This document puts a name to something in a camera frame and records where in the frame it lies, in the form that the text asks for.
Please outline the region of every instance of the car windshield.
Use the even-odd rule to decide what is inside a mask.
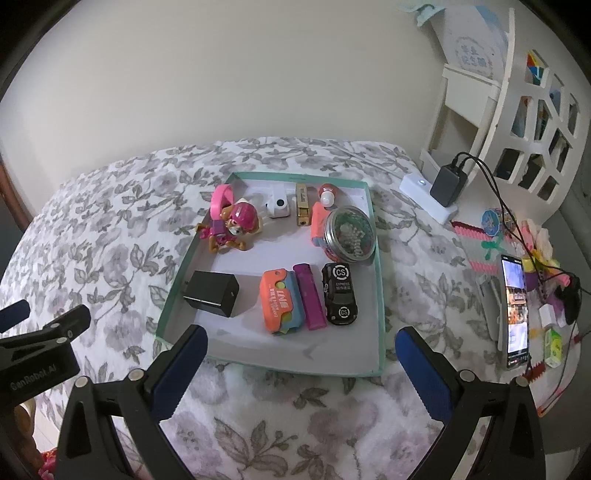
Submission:
[[[350,293],[335,293],[333,298],[333,303],[335,305],[348,305],[351,303],[351,294]]]

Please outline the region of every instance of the tray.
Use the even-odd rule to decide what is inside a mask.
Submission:
[[[245,197],[256,206],[263,216],[264,230],[248,237],[249,250],[230,249],[218,254],[211,254],[207,242],[196,235],[173,281],[158,320],[156,337],[172,344],[190,324],[197,323],[207,330],[211,358],[302,374],[341,377],[381,374],[385,354],[384,294],[377,249],[368,262],[350,265],[359,309],[358,318],[351,325],[328,324],[313,332],[304,325],[298,332],[281,336],[268,333],[264,326],[259,282],[265,270],[292,270],[293,265],[308,263],[316,288],[322,293],[321,269],[331,260],[310,242],[310,228],[297,226],[294,193],[296,183],[319,187],[327,181],[343,192],[337,196],[338,206],[355,205],[375,223],[365,182],[284,173],[232,174],[227,183],[232,185],[234,198]],[[273,182],[285,187],[290,203],[289,217],[265,217],[264,204]],[[308,188],[308,194],[311,206],[318,197],[312,188]],[[195,270],[236,276],[240,292],[232,317],[195,310],[183,299],[182,289]]]

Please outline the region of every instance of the white wall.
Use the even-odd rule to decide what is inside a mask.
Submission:
[[[172,145],[288,135],[417,155],[442,64],[392,0],[82,0],[0,103],[0,152],[33,212],[83,171]]]

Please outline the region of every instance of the toy dog's head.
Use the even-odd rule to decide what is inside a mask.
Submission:
[[[258,214],[256,208],[247,202],[239,202],[222,210],[222,219],[232,235],[254,233],[258,230]]]

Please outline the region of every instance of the gold lighter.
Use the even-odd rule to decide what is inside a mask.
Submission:
[[[310,224],[310,205],[308,204],[308,191],[303,183],[295,184],[295,205],[297,206],[297,224],[306,226]]]

